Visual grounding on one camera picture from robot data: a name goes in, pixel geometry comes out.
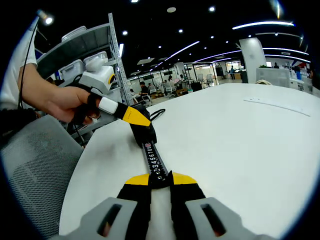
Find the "white plastic box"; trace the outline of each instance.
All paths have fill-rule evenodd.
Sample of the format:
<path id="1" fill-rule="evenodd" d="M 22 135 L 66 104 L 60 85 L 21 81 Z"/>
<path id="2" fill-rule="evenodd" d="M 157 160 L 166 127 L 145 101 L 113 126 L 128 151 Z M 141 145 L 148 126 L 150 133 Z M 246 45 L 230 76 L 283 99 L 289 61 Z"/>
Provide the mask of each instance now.
<path id="1" fill-rule="evenodd" d="M 61 68 L 59 71 L 61 72 L 64 81 L 69 82 L 69 80 L 73 81 L 77 75 L 84 73 L 85 65 L 80 59 L 78 59 Z"/>
<path id="2" fill-rule="evenodd" d="M 80 35 L 82 34 L 83 32 L 85 32 L 87 30 L 86 26 L 81 26 L 81 27 L 78 27 L 77 29 L 67 33 L 66 35 L 64 35 L 62 38 L 61 38 L 61 42 L 63 41 L 66 41 L 68 39 L 71 39 L 77 35 Z"/>
<path id="3" fill-rule="evenodd" d="M 101 52 L 99 52 L 99 53 L 97 53 L 95 55 L 86 57 L 83 60 L 84 65 L 88 64 L 88 62 L 90 62 L 90 60 L 94 59 L 95 57 L 99 57 L 101 59 L 104 59 L 106 62 L 108 61 L 107 53 L 105 51 L 101 51 Z"/>

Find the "white t-shirt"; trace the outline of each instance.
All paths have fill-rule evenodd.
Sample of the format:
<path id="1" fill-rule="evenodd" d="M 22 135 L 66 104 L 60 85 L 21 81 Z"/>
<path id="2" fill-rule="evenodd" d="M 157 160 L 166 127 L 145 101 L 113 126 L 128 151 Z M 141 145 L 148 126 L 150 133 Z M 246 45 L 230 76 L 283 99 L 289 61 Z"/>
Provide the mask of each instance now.
<path id="1" fill-rule="evenodd" d="M 1 87 L 1 93 L 0 93 L 0 109 L 1 110 L 3 109 L 11 110 L 11 109 L 18 108 L 19 71 L 20 71 L 20 68 L 23 67 L 25 64 L 31 36 L 32 36 L 33 30 L 35 29 L 37 21 L 38 21 L 38 17 L 33 21 L 31 26 L 25 32 L 20 42 L 16 46 L 15 50 L 13 51 L 8 67 L 5 71 L 3 83 Z M 34 44 L 35 36 L 36 36 L 36 33 L 33 34 L 32 43 L 30 46 L 26 64 L 32 63 L 37 65 L 36 54 L 35 54 L 35 44 Z"/>

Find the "human hand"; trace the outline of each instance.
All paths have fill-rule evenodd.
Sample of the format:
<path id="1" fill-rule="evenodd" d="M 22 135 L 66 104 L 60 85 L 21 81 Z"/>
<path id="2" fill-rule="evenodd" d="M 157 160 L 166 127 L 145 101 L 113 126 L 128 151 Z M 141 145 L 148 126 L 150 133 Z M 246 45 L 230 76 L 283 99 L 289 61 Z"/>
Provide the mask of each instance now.
<path id="1" fill-rule="evenodd" d="M 82 104 L 88 103 L 90 93 L 74 86 L 57 87 L 51 99 L 48 101 L 48 113 L 53 117 L 70 123 L 75 116 L 75 110 Z M 96 106 L 99 106 L 100 100 L 96 100 Z M 88 112 L 84 119 L 84 124 L 92 123 L 92 118 L 96 119 L 100 113 L 92 110 Z"/>

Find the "white round table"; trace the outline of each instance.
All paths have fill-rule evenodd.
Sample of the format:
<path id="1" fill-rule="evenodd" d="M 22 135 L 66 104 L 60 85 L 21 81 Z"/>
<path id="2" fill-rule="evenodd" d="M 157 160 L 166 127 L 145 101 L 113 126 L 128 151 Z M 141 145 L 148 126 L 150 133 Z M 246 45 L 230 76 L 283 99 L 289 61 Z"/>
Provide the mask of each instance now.
<path id="1" fill-rule="evenodd" d="M 302 109 L 309 116 L 259 98 Z M 320 99 L 290 88 L 223 84 L 151 106 L 166 112 L 153 121 L 156 147 L 166 168 L 196 179 L 256 234 L 281 238 L 300 217 L 320 169 Z M 117 120 L 96 130 L 69 183 L 59 233 L 126 180 L 145 174 L 142 150 L 129 124 Z M 146 239 L 175 239 L 169 189 L 153 190 Z"/>

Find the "ceiling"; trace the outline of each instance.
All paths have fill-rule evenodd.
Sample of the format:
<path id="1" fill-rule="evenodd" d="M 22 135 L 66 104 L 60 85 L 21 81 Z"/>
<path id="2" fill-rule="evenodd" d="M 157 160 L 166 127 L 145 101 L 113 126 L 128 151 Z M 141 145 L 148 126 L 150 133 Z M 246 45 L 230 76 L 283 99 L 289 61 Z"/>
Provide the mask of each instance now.
<path id="1" fill-rule="evenodd" d="M 194 62 L 209 56 L 239 50 L 236 43 L 239 44 L 239 39 L 247 38 L 248 35 L 258 37 L 264 48 L 286 48 L 304 52 L 308 45 L 305 39 L 301 44 L 299 37 L 291 35 L 256 35 L 277 32 L 303 36 L 304 33 L 299 26 L 261 25 L 232 30 L 232 27 L 242 24 L 276 21 L 277 14 L 273 11 L 269 0 L 191 2 L 139 0 L 137 3 L 131 3 L 131 0 L 114 0 L 105 2 L 109 3 L 99 3 L 99 6 L 85 6 L 78 9 L 67 9 L 60 5 L 44 7 L 44 11 L 54 16 L 54 23 L 50 26 L 39 26 L 40 32 L 47 40 L 37 34 L 35 47 L 42 52 L 47 52 L 61 42 L 63 35 L 80 26 L 86 26 L 89 29 L 107 23 L 108 13 L 113 13 L 118 43 L 124 44 L 122 61 L 127 77 L 137 71 L 144 73 L 152 68 L 153 70 L 166 69 L 178 62 L 178 59 L 180 62 Z M 214 12 L 209 12 L 211 6 L 215 7 Z M 176 11 L 168 13 L 167 9 L 170 7 L 175 7 Z M 284 7 L 279 20 L 295 22 Z M 128 35 L 123 36 L 123 31 L 127 31 Z M 178 53 L 161 66 L 152 67 L 163 62 L 159 59 L 170 57 L 197 41 L 199 41 L 198 44 Z M 278 50 L 264 52 L 281 54 Z M 240 59 L 240 56 L 241 52 L 237 52 L 228 54 L 226 57 Z M 300 53 L 292 52 L 291 56 L 309 60 L 309 56 Z M 137 65 L 140 60 L 148 57 L 154 60 L 143 66 Z M 205 61 L 214 60 L 217 59 L 209 58 Z"/>

